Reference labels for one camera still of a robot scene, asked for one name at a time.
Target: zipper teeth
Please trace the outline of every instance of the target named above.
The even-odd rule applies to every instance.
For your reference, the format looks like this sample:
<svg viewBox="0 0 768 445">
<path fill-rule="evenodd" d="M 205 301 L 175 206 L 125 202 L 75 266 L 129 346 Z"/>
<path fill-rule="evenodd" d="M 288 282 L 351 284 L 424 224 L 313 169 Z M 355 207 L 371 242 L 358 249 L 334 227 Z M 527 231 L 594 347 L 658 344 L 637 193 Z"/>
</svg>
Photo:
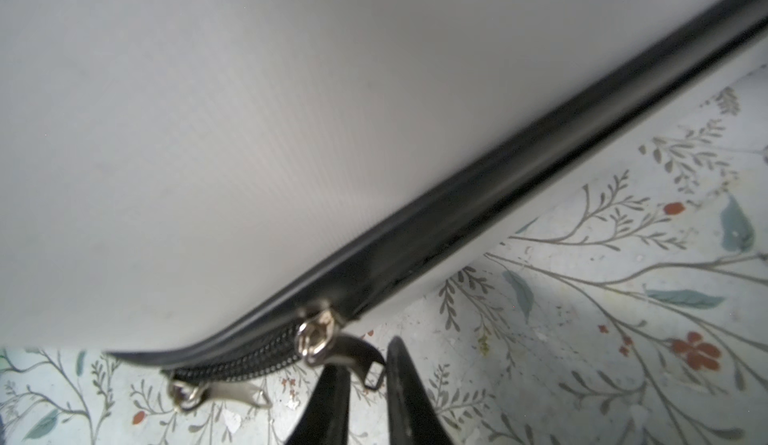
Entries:
<svg viewBox="0 0 768 445">
<path fill-rule="evenodd" d="M 273 335 L 260 337 L 243 347 L 247 350 L 244 354 L 230 353 L 212 363 L 177 368 L 165 373 L 174 380 L 198 384 L 208 381 L 247 381 L 279 371 L 299 360 L 294 341 L 300 325 L 301 321 L 293 322 Z"/>
</svg>

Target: zipper pull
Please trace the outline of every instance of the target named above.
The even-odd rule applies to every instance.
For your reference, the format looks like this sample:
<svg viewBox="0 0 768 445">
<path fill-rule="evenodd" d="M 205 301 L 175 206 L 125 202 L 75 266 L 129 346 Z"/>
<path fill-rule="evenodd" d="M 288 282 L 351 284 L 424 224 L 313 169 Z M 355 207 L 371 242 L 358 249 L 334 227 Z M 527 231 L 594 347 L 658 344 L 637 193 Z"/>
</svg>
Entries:
<svg viewBox="0 0 768 445">
<path fill-rule="evenodd" d="M 349 368 L 368 390 L 377 391 L 384 382 L 386 361 L 381 352 L 358 337 L 341 333 L 331 310 L 299 327 L 296 352 L 311 367 L 333 364 Z"/>
<path fill-rule="evenodd" d="M 234 400 L 256 408 L 271 408 L 272 402 L 264 390 L 248 382 L 209 382 L 193 385 L 171 379 L 168 394 L 179 413 L 197 410 L 208 400 Z"/>
</svg>

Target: small red flower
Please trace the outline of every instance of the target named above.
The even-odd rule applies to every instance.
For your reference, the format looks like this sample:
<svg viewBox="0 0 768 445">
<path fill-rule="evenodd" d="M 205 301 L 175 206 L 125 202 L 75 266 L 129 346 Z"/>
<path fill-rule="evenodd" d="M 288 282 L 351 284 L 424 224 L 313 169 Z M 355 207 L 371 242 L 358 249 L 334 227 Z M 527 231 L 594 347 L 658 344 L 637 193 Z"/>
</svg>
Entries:
<svg viewBox="0 0 768 445">
<path fill-rule="evenodd" d="M 664 206 L 664 213 L 666 213 L 668 216 L 676 216 L 683 210 L 685 210 L 685 206 L 680 202 L 667 203 L 667 205 Z"/>
<path fill-rule="evenodd" d="M 134 415 L 134 425 L 139 425 L 141 423 L 141 421 L 143 421 L 146 416 L 147 416 L 147 413 L 144 412 L 143 410 L 137 412 Z"/>
<path fill-rule="evenodd" d="M 696 331 L 688 332 L 687 341 L 675 338 L 670 349 L 678 354 L 685 356 L 685 362 L 694 370 L 701 370 L 702 367 L 709 370 L 720 370 L 720 364 L 716 358 L 720 357 L 720 349 L 713 344 L 704 342 L 701 334 Z"/>
</svg>

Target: metal zipper pull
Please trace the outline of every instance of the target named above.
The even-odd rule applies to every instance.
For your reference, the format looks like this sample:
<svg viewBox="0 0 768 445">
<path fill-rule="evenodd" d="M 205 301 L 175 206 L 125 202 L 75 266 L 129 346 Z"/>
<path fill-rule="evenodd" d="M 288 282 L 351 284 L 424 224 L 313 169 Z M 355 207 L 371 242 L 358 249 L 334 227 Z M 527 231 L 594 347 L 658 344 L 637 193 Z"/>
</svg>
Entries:
<svg viewBox="0 0 768 445">
<path fill-rule="evenodd" d="M 197 410 L 208 400 L 234 400 L 256 408 L 271 408 L 264 390 L 248 382 L 210 382 L 193 385 L 180 380 L 168 383 L 168 394 L 174 409 L 180 413 Z"/>
<path fill-rule="evenodd" d="M 296 352 L 311 367 L 330 363 L 349 368 L 368 390 L 379 390 L 384 382 L 386 361 L 381 352 L 358 337 L 341 333 L 331 310 L 322 311 L 299 327 Z"/>
</svg>

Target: flower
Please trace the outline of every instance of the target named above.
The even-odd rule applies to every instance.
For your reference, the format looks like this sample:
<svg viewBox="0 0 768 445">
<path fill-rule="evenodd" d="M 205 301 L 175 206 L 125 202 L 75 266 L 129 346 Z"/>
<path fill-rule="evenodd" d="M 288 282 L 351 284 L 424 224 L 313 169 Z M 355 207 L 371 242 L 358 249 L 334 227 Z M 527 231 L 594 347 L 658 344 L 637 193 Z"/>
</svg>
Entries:
<svg viewBox="0 0 768 445">
<path fill-rule="evenodd" d="M 139 411 L 134 415 L 134 425 L 139 425 L 144 418 L 147 416 L 147 413 L 145 411 Z"/>
<path fill-rule="evenodd" d="M 670 349 L 678 355 L 684 355 L 685 362 L 694 370 L 701 370 L 702 367 L 713 371 L 720 370 L 720 364 L 715 360 L 721 355 L 720 349 L 713 344 L 701 342 L 702 340 L 699 332 L 690 331 L 684 341 L 673 339 Z"/>
<path fill-rule="evenodd" d="M 680 202 L 667 203 L 667 205 L 664 206 L 664 213 L 666 213 L 668 216 L 676 216 L 683 210 L 685 210 L 685 206 Z"/>
</svg>

